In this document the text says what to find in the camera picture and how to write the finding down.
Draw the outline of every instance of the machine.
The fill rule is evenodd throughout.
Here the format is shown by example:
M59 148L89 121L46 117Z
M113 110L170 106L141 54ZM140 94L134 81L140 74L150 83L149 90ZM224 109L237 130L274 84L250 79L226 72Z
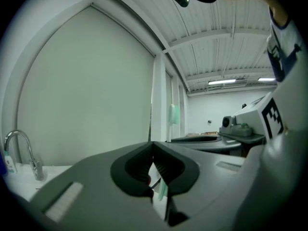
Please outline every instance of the machine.
M185 137L171 142L194 150L232 155L265 144L283 132L282 119L272 97L269 92L234 115L224 117L218 136Z
M57 230L258 230L300 179L307 132L281 134L246 159L165 142L127 146L78 162L23 206ZM152 162L168 185L165 221L147 185Z

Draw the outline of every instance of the white wall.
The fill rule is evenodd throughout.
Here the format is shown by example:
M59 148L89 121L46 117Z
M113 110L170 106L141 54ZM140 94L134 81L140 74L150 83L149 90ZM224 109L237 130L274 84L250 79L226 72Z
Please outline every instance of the white wall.
M151 141L166 141L166 100L166 61L158 54L153 69Z
M189 103L186 90L184 90L184 106L185 106L185 136L189 133Z
M171 79L172 85L172 104L176 105L180 109L180 78L177 76L173 76ZM172 139L176 139L180 137L180 123L172 125Z
M184 86L179 86L180 90L180 136L185 137L188 133L188 103L187 94Z
M172 104L172 78L166 72L166 94L167 94L167 104L166 104L166 111L167 111L167 138L168 138L168 131L169 131L169 107Z
M26 78L18 128L44 165L72 165L148 140L154 58L94 8L66 22ZM28 155L19 140L22 161Z
M223 117L233 115L244 103L248 105L268 92L264 90L189 97L189 132L219 131Z

